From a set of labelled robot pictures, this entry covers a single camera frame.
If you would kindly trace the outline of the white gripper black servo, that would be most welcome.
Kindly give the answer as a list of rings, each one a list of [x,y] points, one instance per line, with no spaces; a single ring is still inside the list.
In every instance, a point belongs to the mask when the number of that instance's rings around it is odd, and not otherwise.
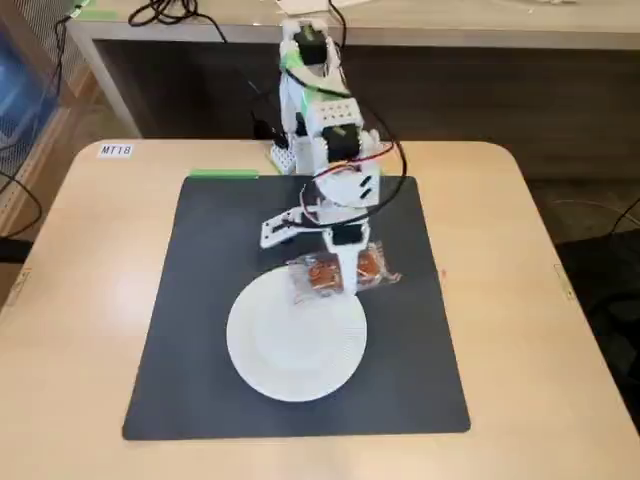
[[[370,238],[368,219],[356,220],[380,202],[379,172],[330,172],[314,180],[319,192],[312,208],[323,239],[337,253],[343,292],[358,291],[358,261]]]

